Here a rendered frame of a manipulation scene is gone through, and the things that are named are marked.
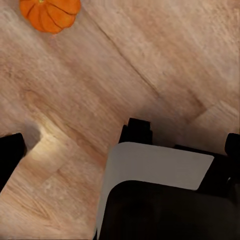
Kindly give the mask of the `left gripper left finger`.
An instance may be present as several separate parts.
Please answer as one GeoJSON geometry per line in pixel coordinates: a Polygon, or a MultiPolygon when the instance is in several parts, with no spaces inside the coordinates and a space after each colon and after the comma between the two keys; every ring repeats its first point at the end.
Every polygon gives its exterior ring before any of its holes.
{"type": "Polygon", "coordinates": [[[0,192],[26,151],[27,147],[21,133],[0,138],[0,192]]]}

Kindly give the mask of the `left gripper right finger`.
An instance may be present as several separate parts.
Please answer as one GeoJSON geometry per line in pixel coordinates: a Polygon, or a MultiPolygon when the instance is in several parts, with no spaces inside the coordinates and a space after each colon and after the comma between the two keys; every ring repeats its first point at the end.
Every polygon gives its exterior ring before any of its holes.
{"type": "Polygon", "coordinates": [[[229,133],[224,150],[240,172],[240,134],[229,133]]]}

